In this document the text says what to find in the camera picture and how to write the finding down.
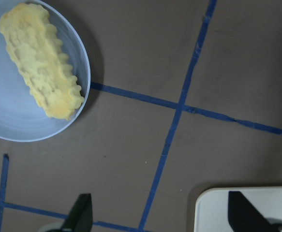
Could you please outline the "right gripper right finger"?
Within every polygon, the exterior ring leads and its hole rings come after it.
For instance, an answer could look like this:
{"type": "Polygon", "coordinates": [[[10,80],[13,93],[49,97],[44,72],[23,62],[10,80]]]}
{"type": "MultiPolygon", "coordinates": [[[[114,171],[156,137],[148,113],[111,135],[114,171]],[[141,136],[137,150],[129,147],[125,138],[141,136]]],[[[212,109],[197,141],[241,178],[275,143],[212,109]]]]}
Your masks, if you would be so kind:
{"type": "Polygon", "coordinates": [[[228,192],[228,223],[234,232],[270,231],[270,223],[240,191],[228,192]]]}

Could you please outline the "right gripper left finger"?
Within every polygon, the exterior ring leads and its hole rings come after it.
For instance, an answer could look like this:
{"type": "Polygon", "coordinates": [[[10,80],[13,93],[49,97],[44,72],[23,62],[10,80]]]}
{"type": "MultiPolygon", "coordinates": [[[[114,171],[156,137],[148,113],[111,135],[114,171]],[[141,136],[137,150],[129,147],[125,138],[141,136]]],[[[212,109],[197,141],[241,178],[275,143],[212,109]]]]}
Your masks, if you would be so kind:
{"type": "Polygon", "coordinates": [[[92,198],[90,193],[80,194],[62,224],[61,232],[90,232],[93,226],[92,198]]]}

